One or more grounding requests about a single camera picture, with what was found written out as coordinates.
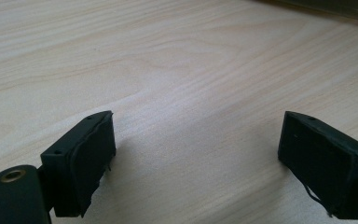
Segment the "wooden table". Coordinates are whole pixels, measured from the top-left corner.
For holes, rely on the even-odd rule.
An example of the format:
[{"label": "wooden table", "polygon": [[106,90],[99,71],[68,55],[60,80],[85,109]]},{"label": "wooden table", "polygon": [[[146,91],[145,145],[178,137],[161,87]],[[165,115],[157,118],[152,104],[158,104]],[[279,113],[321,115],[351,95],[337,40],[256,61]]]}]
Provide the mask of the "wooden table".
[{"label": "wooden table", "polygon": [[82,219],[330,218],[277,159],[284,111],[358,140],[358,21],[256,0],[0,1],[0,171],[112,110],[117,156]]}]

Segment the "screw hole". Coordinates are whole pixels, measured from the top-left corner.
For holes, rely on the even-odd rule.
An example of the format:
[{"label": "screw hole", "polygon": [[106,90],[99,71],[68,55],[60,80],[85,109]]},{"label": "screw hole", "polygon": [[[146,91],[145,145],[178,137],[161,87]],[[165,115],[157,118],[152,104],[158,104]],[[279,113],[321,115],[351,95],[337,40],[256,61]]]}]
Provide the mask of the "screw hole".
[{"label": "screw hole", "polygon": [[24,170],[11,171],[1,177],[1,182],[10,183],[10,182],[16,181],[16,180],[22,178],[25,175],[25,173],[26,172]]}]

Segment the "table surface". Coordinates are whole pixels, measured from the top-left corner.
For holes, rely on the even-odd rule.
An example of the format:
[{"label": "table surface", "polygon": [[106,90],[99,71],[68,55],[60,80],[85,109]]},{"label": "table surface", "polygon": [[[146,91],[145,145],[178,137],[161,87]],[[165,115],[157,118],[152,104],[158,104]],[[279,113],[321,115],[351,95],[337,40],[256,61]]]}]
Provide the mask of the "table surface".
[{"label": "table surface", "polygon": [[257,0],[0,1],[0,171],[112,110],[117,156],[84,218],[358,223],[277,159],[284,111],[358,140],[358,21]]}]

